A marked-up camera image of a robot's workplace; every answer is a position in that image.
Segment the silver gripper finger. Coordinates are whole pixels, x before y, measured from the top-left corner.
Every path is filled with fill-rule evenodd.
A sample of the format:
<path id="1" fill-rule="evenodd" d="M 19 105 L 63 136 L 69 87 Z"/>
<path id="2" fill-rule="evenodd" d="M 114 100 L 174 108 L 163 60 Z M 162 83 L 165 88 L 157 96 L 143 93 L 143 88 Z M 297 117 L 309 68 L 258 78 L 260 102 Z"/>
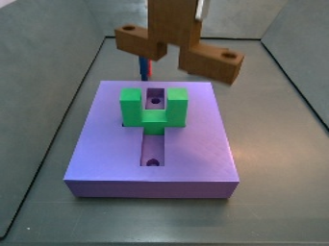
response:
<path id="1" fill-rule="evenodd" d="M 196 10 L 196 19 L 202 21 L 209 14 L 212 0 L 198 0 L 197 1 L 197 10 Z"/>

